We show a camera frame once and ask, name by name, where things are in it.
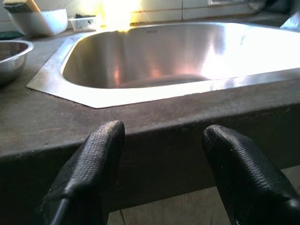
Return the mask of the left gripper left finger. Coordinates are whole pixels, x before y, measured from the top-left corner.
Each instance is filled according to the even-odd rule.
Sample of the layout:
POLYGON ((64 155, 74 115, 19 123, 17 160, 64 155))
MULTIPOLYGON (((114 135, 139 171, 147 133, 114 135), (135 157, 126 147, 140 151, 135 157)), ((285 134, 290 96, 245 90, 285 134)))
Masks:
POLYGON ((35 209, 35 225, 107 225, 124 137, 121 120, 95 129, 60 169, 35 209))

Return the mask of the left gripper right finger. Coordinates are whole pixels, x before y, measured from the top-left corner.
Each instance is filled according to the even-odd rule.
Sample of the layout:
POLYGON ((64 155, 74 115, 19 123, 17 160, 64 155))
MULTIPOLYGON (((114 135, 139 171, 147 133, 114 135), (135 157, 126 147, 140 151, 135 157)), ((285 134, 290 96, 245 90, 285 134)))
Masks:
POLYGON ((300 195, 252 139, 210 125, 202 147, 231 225, 300 225, 300 195))

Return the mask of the deep steel mixing bowl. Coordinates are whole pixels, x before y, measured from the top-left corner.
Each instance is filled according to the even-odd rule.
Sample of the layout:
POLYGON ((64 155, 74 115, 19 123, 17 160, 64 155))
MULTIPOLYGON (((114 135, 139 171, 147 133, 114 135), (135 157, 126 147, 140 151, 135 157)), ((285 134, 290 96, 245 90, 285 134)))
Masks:
POLYGON ((0 87, 12 82, 23 70, 34 44, 24 40, 0 40, 0 87))

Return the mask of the stainless steel sink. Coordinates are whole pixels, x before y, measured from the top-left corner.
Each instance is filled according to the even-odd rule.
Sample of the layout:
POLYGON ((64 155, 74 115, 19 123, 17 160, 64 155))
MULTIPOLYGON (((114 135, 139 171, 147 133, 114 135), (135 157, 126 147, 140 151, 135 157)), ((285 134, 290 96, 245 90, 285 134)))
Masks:
POLYGON ((92 108, 300 78, 300 32, 188 22, 72 35, 27 87, 92 108))

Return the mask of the clear plastic container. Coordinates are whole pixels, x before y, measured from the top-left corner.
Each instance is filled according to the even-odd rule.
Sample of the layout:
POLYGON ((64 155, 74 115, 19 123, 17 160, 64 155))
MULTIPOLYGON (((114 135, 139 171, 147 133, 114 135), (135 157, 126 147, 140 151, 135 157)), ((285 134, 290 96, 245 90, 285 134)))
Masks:
POLYGON ((101 20, 98 16, 76 15, 75 18, 69 18, 74 32, 96 31, 101 27, 101 20))

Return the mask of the white plastic bowl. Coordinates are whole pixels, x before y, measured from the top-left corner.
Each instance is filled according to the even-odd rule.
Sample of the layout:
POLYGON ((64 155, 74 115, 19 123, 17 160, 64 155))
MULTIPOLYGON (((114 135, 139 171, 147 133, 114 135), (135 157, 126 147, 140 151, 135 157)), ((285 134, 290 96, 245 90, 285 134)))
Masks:
POLYGON ((9 13, 12 24, 18 32, 27 37, 48 37, 64 32, 68 26, 66 9, 9 13))

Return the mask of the green scouring pad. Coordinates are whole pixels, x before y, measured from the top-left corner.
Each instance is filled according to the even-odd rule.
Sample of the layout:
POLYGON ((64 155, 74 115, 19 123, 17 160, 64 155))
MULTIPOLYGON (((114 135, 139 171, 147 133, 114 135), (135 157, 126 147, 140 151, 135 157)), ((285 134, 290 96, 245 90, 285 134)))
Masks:
POLYGON ((23 36, 24 35, 18 31, 0 31, 0 40, 13 40, 23 36))

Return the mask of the crumpled plastic bag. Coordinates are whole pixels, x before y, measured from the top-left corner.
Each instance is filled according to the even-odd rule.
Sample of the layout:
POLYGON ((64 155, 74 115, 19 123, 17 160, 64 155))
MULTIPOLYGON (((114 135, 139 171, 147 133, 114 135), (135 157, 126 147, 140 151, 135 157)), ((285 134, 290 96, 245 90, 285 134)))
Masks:
POLYGON ((300 30, 300 11, 293 14, 288 20, 280 26, 281 29, 300 30))

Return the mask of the yellow scouring sponge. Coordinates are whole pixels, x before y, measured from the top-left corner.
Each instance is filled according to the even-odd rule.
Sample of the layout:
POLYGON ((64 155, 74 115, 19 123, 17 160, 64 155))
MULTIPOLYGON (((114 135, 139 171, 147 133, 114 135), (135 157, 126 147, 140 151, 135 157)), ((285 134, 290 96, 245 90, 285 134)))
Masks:
POLYGON ((3 7, 11 14, 41 11, 34 0, 4 0, 3 7))

